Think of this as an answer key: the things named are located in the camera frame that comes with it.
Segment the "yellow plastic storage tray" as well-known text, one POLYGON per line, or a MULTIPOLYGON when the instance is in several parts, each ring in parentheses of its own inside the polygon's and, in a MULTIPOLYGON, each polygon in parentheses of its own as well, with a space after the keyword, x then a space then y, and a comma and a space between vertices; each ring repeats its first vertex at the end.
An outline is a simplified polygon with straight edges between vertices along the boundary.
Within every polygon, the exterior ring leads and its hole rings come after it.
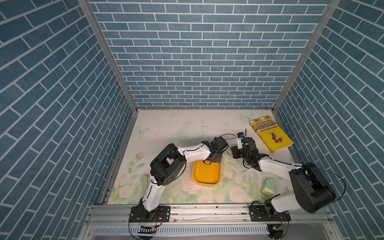
POLYGON ((222 179, 222 164, 206 165, 202 160, 194 162, 193 180, 196 184, 208 187, 217 186, 222 179))

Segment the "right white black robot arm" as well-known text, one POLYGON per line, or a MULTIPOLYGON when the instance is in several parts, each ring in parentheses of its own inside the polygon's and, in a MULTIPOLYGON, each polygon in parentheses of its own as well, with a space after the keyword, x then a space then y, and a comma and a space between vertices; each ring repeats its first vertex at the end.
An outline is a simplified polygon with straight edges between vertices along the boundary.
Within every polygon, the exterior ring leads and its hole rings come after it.
POLYGON ((231 150, 233 158, 242 158, 246 167, 274 174, 292 184, 292 193, 273 196, 258 209, 264 215, 262 219, 276 221, 285 216, 289 221, 289 211, 302 209, 315 213, 337 199, 335 191, 315 164, 295 165, 273 159, 260 153, 254 139, 245 137, 244 133, 238 133, 237 146, 231 150))

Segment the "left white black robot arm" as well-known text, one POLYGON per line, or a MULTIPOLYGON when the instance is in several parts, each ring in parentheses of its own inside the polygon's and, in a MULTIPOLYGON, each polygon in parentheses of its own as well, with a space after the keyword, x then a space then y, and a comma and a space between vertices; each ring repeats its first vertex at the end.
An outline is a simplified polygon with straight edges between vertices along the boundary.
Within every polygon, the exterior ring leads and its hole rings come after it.
POLYGON ((192 147, 177 147, 167 145, 151 162, 151 180, 145 196, 140 203, 147 212, 158 208, 161 196, 167 185, 180 177, 188 163, 203 161, 205 164, 220 163, 222 155, 228 148, 223 137, 216 137, 212 141, 202 141, 192 147))

